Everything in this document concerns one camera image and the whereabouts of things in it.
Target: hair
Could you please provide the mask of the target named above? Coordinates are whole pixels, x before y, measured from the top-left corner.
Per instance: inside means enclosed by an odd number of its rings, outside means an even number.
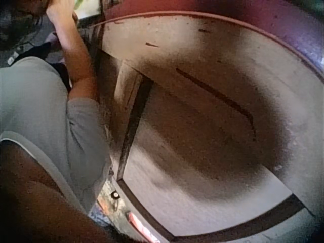
[[[17,8],[19,0],[0,1],[0,51],[22,45],[40,29],[42,16]]]

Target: paint stain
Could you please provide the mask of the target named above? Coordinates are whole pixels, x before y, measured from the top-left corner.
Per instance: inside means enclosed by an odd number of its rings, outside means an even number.
[[[157,46],[157,45],[153,45],[153,44],[151,44],[151,43],[149,43],[149,42],[146,42],[145,43],[147,46],[149,46],[149,47],[159,47],[159,46]]]
[[[205,30],[205,29],[199,29],[198,31],[202,33],[211,33],[209,30]]]
[[[242,114],[248,120],[248,122],[250,123],[251,129],[253,131],[253,141],[256,140],[256,129],[255,129],[254,123],[253,123],[253,116],[246,109],[244,109],[243,107],[241,107],[235,101],[233,101],[230,98],[228,98],[223,93],[219,92],[218,90],[212,88],[211,86],[209,86],[209,85],[205,84],[204,82],[202,82],[202,81],[196,79],[195,77],[191,76],[189,73],[186,73],[186,72],[182,71],[179,68],[176,68],[176,72],[178,74],[180,74],[181,76],[185,77],[186,79],[194,82],[196,85],[198,85],[202,89],[206,90],[207,92],[211,93],[217,99],[221,100],[226,105],[228,105],[232,109],[234,109],[237,112],[239,112],[240,114]]]

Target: red surface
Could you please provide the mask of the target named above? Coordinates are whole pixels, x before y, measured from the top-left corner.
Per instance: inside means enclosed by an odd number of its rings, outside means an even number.
[[[106,12],[106,19],[156,11],[196,11],[246,22],[277,36],[322,70],[323,23],[285,0],[124,0]]]

